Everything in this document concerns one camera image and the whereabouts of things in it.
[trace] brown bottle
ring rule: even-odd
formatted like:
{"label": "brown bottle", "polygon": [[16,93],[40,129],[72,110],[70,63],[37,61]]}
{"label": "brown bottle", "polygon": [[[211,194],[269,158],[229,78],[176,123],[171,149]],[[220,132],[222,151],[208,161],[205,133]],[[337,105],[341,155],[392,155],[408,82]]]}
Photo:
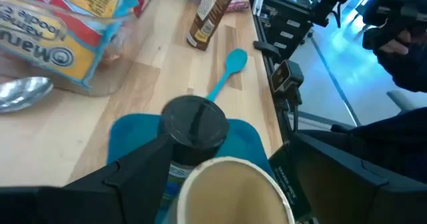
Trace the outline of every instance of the brown bottle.
{"label": "brown bottle", "polygon": [[222,16],[232,0],[201,0],[197,13],[187,34],[190,45],[203,51],[214,35]]}

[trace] metal spoon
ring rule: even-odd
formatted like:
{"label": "metal spoon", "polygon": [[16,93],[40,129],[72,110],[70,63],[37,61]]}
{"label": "metal spoon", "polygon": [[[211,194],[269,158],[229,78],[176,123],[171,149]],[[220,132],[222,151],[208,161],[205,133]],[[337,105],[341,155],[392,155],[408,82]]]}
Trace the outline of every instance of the metal spoon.
{"label": "metal spoon", "polygon": [[0,84],[0,113],[10,113],[32,106],[53,89],[46,77],[28,77]]}
{"label": "metal spoon", "polygon": [[221,88],[226,84],[228,77],[234,73],[240,72],[248,61],[248,54],[242,49],[234,49],[227,56],[226,60],[226,72],[223,74],[220,82],[215,86],[211,93],[206,97],[210,101],[215,101],[216,96],[220,92]]}

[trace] black lid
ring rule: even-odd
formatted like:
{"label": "black lid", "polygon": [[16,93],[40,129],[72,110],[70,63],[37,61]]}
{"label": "black lid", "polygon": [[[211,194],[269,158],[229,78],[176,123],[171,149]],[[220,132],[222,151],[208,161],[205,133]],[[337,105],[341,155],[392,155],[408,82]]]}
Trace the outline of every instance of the black lid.
{"label": "black lid", "polygon": [[198,165],[214,157],[226,139],[229,124],[222,110],[212,101],[197,96],[171,100],[161,112],[161,133],[175,145],[173,160],[183,165]]}

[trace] black jacket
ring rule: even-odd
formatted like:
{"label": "black jacket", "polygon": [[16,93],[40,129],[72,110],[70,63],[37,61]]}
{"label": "black jacket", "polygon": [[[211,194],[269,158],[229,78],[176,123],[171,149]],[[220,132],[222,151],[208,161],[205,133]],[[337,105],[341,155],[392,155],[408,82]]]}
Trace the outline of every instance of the black jacket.
{"label": "black jacket", "polygon": [[[407,55],[375,54],[397,86],[427,93],[426,44],[412,44]],[[350,134],[365,140],[376,164],[427,183],[427,107],[357,127]]]}
{"label": "black jacket", "polygon": [[409,50],[407,55],[391,55],[381,51],[375,54],[397,86],[413,92],[427,92],[427,46],[412,44]]}

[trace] hand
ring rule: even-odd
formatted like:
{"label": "hand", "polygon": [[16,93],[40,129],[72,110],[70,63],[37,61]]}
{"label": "hand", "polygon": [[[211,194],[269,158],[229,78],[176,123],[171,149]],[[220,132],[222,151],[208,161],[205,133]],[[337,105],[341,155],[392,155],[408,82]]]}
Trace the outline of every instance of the hand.
{"label": "hand", "polygon": [[[427,33],[421,37],[411,37],[411,34],[408,30],[405,30],[399,34],[399,39],[405,43],[427,43]],[[395,39],[389,41],[387,44],[380,47],[380,50],[387,53],[398,53],[401,55],[406,55],[409,52],[409,49],[396,41]]]}

